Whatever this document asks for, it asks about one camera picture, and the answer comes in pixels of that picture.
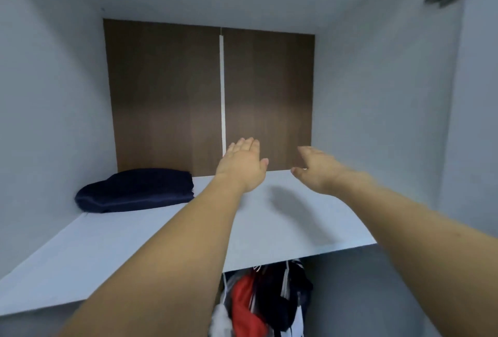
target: person's left hand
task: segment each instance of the person's left hand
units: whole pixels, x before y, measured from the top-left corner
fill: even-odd
[[[241,138],[232,143],[216,169],[215,178],[226,178],[243,192],[256,189],[265,179],[269,160],[259,160],[259,140]]]

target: shelf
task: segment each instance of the shelf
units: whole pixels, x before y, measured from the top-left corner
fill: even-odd
[[[194,192],[211,178],[194,178]],[[0,315],[88,298],[183,206],[82,214],[0,280]],[[272,171],[241,201],[224,271],[374,243],[344,203]]]

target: wood grain panel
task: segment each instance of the wood grain panel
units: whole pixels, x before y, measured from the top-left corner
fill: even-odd
[[[296,147],[311,144],[311,35],[224,29],[227,144],[261,141],[269,170],[302,165]]]
[[[104,20],[117,165],[215,174],[219,29]]]

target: black garment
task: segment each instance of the black garment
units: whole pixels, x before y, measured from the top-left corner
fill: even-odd
[[[306,277],[299,261],[289,261],[289,299],[282,297],[282,282],[286,263],[264,266],[256,275],[254,287],[260,316],[274,330],[275,336],[287,331],[294,323],[297,307],[301,305],[303,317],[311,300],[313,285]]]
[[[143,210],[190,202],[192,175],[172,169],[133,169],[91,183],[78,191],[75,201],[86,212]]]

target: person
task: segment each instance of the person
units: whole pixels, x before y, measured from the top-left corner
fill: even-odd
[[[443,336],[498,335],[498,240],[299,147],[310,189],[368,227]],[[62,329],[68,336],[206,336],[243,193],[265,179],[258,140],[232,143],[206,189],[121,266]]]

